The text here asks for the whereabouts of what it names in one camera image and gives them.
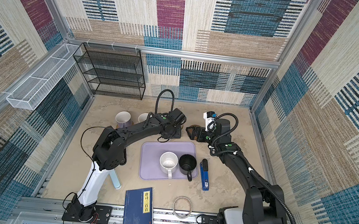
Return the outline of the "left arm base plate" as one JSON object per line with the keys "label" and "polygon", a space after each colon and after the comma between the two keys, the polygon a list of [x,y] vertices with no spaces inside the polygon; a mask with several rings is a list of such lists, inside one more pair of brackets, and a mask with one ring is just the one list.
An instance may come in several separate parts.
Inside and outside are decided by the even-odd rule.
{"label": "left arm base plate", "polygon": [[111,206],[92,204],[85,207],[78,202],[69,203],[62,216],[62,221],[88,224],[108,224],[111,212]]}

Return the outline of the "lilac white mug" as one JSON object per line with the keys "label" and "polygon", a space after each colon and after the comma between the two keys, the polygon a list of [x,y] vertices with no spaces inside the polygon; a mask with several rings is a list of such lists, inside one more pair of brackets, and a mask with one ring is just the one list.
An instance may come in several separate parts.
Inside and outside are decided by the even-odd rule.
{"label": "lilac white mug", "polygon": [[131,116],[132,116],[131,113],[129,113],[128,111],[122,111],[122,112],[117,113],[115,116],[117,129],[128,128],[131,125],[133,125]]}

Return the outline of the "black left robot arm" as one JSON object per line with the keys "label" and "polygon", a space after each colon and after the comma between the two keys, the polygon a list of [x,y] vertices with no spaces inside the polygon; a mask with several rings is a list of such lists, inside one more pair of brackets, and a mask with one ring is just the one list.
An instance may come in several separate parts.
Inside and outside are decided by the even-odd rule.
{"label": "black left robot arm", "polygon": [[[165,92],[172,96],[171,109],[168,113],[159,113],[159,100]],[[103,132],[93,147],[93,154],[87,154],[91,160],[89,175],[81,190],[74,194],[72,201],[65,207],[66,214],[81,217],[93,209],[106,177],[117,166],[125,165],[126,148],[129,145],[153,135],[159,135],[164,142],[181,138],[181,129],[186,122],[186,116],[179,109],[174,108],[174,104],[174,92],[165,89],[156,99],[155,111],[150,112],[144,122],[118,129],[111,126],[103,127]]]}

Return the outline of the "white ceramic mug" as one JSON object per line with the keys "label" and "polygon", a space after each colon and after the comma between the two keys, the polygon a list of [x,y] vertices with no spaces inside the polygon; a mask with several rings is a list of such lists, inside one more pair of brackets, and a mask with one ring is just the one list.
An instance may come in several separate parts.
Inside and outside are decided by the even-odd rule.
{"label": "white ceramic mug", "polygon": [[173,174],[177,170],[178,162],[178,157],[173,152],[164,152],[160,156],[160,169],[167,175],[168,179],[173,179]]}

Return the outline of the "black ceramic mug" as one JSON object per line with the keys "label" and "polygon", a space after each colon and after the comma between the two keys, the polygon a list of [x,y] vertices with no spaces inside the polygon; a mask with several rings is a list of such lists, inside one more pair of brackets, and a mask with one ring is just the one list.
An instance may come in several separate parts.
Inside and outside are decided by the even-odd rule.
{"label": "black ceramic mug", "polygon": [[197,160],[194,156],[185,154],[179,158],[179,169],[180,172],[185,175],[189,182],[193,179],[192,172],[196,169]]}

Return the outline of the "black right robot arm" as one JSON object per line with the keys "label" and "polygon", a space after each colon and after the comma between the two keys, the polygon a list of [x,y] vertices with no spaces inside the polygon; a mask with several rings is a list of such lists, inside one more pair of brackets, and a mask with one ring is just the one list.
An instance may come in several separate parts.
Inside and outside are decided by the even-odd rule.
{"label": "black right robot arm", "polygon": [[217,115],[213,111],[203,114],[205,126],[189,126],[188,136],[207,143],[211,156],[220,158],[245,191],[242,210],[243,224],[297,224],[279,185],[271,185],[250,164],[240,146],[232,141],[231,133],[237,129],[238,118],[232,113]]}

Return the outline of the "light blue mug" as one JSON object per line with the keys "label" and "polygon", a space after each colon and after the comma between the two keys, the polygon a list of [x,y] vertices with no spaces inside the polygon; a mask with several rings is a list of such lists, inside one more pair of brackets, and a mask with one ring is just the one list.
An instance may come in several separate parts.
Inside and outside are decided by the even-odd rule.
{"label": "light blue mug", "polygon": [[142,113],[138,117],[138,123],[143,123],[147,121],[148,113]]}

